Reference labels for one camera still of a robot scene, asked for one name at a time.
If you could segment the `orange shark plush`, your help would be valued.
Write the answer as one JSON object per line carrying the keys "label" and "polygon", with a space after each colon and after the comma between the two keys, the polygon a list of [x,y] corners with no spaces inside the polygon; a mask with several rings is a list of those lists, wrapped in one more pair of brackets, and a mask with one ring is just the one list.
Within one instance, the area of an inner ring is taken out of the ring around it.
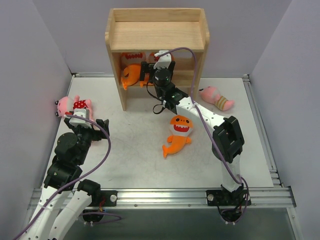
{"label": "orange shark plush", "polygon": [[141,62],[146,61],[144,52],[123,52],[120,56],[123,72],[120,78],[125,90],[140,80]]}
{"label": "orange shark plush", "polygon": [[179,153],[187,144],[192,143],[192,139],[189,137],[194,129],[193,122],[183,116],[176,115],[170,120],[171,135],[167,138],[169,146],[162,146],[163,157],[168,155],[174,155]]}
{"label": "orange shark plush", "polygon": [[[155,56],[155,53],[154,52],[151,52],[148,56],[148,62],[149,63],[156,63],[157,61],[159,60],[159,57],[158,56]],[[144,76],[144,80],[143,81],[140,81],[139,82],[139,85],[140,87],[142,88],[143,86],[146,86],[147,83],[148,83],[148,80],[149,80],[149,74],[146,73],[145,76]]]}

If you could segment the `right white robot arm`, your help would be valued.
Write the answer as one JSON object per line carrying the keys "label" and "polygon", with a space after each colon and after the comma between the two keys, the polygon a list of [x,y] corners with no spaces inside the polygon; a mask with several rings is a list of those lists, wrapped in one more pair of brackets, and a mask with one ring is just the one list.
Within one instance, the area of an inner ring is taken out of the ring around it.
{"label": "right white robot arm", "polygon": [[155,69],[154,63],[141,62],[139,80],[149,74],[148,81],[154,84],[162,109],[190,119],[203,126],[211,140],[212,152],[222,165],[222,200],[232,205],[240,198],[238,189],[243,180],[240,171],[240,157],[245,143],[239,121],[234,116],[223,117],[195,102],[191,96],[177,88],[172,82],[175,62],[168,68]]}

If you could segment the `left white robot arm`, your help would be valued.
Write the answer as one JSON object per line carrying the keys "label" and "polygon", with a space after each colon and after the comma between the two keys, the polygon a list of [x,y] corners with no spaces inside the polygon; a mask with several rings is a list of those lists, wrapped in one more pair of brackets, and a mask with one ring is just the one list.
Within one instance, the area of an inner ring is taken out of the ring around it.
{"label": "left white robot arm", "polygon": [[101,186],[86,178],[81,165],[92,142],[110,139],[109,120],[67,115],[64,122],[71,131],[57,139],[52,164],[22,240],[62,239],[88,205],[101,201]]}

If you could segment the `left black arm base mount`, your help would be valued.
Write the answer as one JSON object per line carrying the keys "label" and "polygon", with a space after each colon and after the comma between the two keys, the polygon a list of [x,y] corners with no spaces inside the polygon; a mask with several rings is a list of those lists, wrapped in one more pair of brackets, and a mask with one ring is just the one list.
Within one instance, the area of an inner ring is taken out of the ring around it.
{"label": "left black arm base mount", "polygon": [[118,192],[116,190],[102,190],[101,185],[89,179],[81,181],[77,186],[78,191],[84,191],[91,197],[89,207],[115,207]]}

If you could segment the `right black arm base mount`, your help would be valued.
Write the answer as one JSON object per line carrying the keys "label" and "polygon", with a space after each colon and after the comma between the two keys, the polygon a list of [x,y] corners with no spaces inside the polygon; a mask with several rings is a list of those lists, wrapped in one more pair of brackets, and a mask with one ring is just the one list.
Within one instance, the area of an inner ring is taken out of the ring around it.
{"label": "right black arm base mount", "polygon": [[240,189],[234,192],[229,192],[225,189],[209,189],[206,190],[205,193],[208,206],[236,207],[245,205],[248,190]]}

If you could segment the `pink plush striped shirt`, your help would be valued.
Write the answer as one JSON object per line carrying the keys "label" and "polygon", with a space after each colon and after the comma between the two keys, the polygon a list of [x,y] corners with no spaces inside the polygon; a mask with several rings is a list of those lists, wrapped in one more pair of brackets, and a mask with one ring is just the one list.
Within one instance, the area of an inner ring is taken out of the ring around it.
{"label": "pink plush striped shirt", "polygon": [[86,108],[85,113],[86,113],[86,119],[90,120],[90,122],[86,122],[86,125],[92,135],[91,140],[93,142],[98,142],[101,140],[99,135],[100,130],[96,128],[96,126],[93,124],[94,118],[93,118],[92,110],[90,108]]}
{"label": "pink plush striped shirt", "polygon": [[198,93],[203,101],[216,106],[221,111],[228,111],[235,105],[234,100],[228,100],[214,86],[201,88]]}

